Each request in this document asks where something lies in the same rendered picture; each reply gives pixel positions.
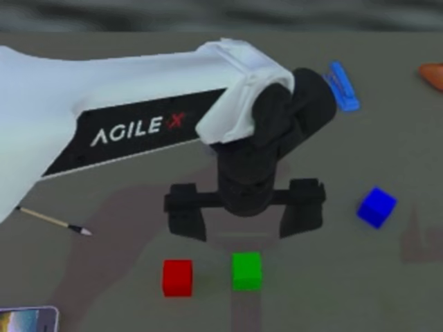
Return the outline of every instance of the table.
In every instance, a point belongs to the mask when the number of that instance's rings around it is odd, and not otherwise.
[[[187,51],[220,37],[251,42],[290,69],[324,73],[333,59],[347,69],[361,110],[338,113],[279,168],[280,188],[290,178],[325,183],[325,225],[278,241],[279,207],[251,219],[207,210],[208,243],[172,236],[162,212],[170,183],[215,188],[214,159],[194,142],[38,183],[23,206],[95,236],[11,215],[0,226],[0,306],[56,305],[62,332],[441,331],[443,95],[416,74],[441,62],[441,35],[2,34],[0,44],[91,59]],[[380,230],[355,214],[374,185],[399,200]],[[262,251],[261,293],[230,291],[236,250]],[[193,298],[163,298],[168,258],[194,260]]]

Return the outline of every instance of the smartphone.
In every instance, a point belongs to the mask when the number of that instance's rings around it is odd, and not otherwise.
[[[0,308],[0,332],[57,332],[58,321],[53,306]]]

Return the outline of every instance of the white plastic casing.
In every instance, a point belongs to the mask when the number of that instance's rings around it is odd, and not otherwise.
[[[83,111],[226,89],[196,130],[207,145],[253,133],[260,92],[294,78],[252,45],[231,39],[165,55],[68,61],[0,46],[0,223],[73,139]]]

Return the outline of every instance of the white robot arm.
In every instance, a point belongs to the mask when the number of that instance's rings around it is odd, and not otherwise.
[[[287,69],[244,41],[187,53],[88,61],[0,48],[0,223],[34,184],[200,139],[254,133],[258,95],[294,91]]]

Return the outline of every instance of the red cube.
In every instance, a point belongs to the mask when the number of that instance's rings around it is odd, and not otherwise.
[[[162,289],[166,297],[192,296],[192,261],[166,259],[163,262]]]

